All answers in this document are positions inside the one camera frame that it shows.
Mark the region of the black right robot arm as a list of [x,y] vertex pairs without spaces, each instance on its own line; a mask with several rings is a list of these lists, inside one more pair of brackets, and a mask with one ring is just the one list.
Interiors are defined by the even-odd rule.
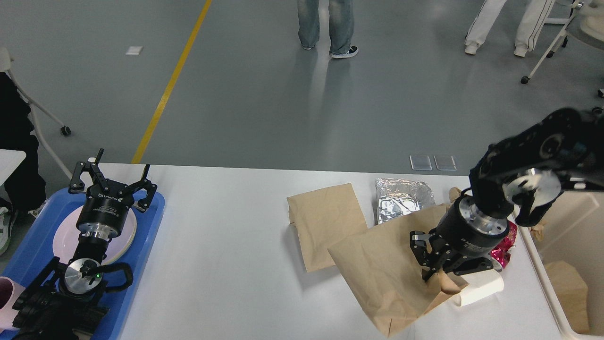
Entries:
[[514,137],[490,144],[462,191],[428,233],[412,231],[410,248],[427,281],[438,271],[466,275],[494,267],[490,252],[518,226],[541,221],[565,191],[603,190],[603,114],[562,108]]

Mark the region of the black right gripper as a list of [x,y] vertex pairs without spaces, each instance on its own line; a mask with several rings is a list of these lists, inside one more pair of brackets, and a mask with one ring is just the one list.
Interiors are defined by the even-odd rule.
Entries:
[[446,260],[444,248],[467,256],[446,266],[446,273],[468,275],[493,269],[486,258],[510,232],[505,218],[492,218],[483,213],[472,196],[460,196],[446,211],[434,230],[410,232],[410,248],[422,267],[421,278],[427,282],[442,269]]

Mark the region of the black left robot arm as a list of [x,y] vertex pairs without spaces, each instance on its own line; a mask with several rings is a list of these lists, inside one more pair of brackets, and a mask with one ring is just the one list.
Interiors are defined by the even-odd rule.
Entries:
[[103,295],[134,283],[132,267],[107,264],[106,252],[122,234],[130,209],[149,209],[157,185],[148,179],[149,164],[132,184],[106,178],[99,168],[103,152],[74,168],[67,191],[86,196],[75,224],[78,244],[66,263],[53,257],[13,303],[17,340],[76,340],[78,333],[94,334],[109,312],[99,305]]

